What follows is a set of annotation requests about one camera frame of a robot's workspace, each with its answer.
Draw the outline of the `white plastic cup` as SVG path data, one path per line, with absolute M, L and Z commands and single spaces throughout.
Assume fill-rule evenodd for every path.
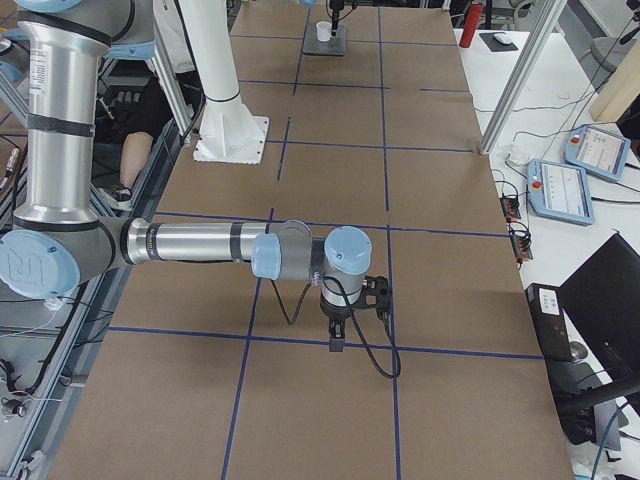
M 316 38 L 319 42 L 326 43 L 332 38 L 332 24 L 328 21 L 316 23 Z

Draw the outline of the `grey closed laptop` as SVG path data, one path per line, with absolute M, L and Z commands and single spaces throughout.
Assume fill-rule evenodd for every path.
M 337 34 L 327 42 L 317 39 L 317 30 L 313 22 L 307 23 L 307 29 L 303 42 L 304 55 L 316 56 L 344 56 L 347 46 L 347 26 L 341 23 Z

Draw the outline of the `red cylinder bottle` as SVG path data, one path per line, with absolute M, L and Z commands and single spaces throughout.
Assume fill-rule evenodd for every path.
M 462 30 L 462 34 L 459 40 L 459 46 L 461 48 L 469 48 L 475 32 L 480 24 L 480 20 L 482 14 L 484 12 L 484 2 L 483 1 L 471 1 L 469 4 L 469 8 L 467 10 L 467 14 L 465 17 L 465 22 Z

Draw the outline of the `black box with label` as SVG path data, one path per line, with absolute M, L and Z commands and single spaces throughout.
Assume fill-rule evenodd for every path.
M 586 347 L 569 340 L 558 288 L 531 283 L 525 289 L 525 295 L 543 357 L 573 363 L 584 360 L 588 355 Z

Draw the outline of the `seated person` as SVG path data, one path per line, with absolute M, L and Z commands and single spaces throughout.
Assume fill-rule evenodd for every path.
M 153 10 L 174 74 L 185 103 L 198 108 L 201 82 L 187 44 L 178 6 L 174 1 L 155 1 Z M 120 159 L 119 183 L 101 188 L 99 193 L 116 211 L 132 209 L 132 189 L 149 159 L 153 143 L 164 125 L 173 117 L 166 95 L 156 74 L 145 85 L 138 107 L 127 125 Z

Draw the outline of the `near teach pendant tablet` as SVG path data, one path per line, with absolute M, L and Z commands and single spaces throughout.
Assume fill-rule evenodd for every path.
M 583 168 L 534 159 L 526 172 L 528 201 L 537 215 L 583 226 L 595 223 Z

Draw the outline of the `teach pendant tablet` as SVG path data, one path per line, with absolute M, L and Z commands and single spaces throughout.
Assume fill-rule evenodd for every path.
M 589 174 L 617 182 L 621 179 L 631 141 L 625 137 L 584 125 L 571 131 L 564 147 L 564 160 Z
M 595 223 L 583 168 L 534 159 L 526 172 L 528 201 L 537 215 L 583 226 Z

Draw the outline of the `black monitor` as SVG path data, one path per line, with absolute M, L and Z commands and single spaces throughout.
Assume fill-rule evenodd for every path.
M 614 379 L 639 372 L 639 254 L 613 234 L 559 287 L 569 319 Z

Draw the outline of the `far teach pendant tablet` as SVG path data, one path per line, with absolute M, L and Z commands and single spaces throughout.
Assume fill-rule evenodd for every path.
M 571 131 L 564 147 L 564 160 L 589 174 L 617 182 L 621 179 L 631 141 L 625 137 L 584 125 Z

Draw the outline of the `white pedestal column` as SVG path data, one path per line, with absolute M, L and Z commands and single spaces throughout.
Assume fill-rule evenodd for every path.
M 180 11 L 206 104 L 194 159 L 256 165 L 261 162 L 269 119 L 243 103 L 224 1 L 186 0 Z

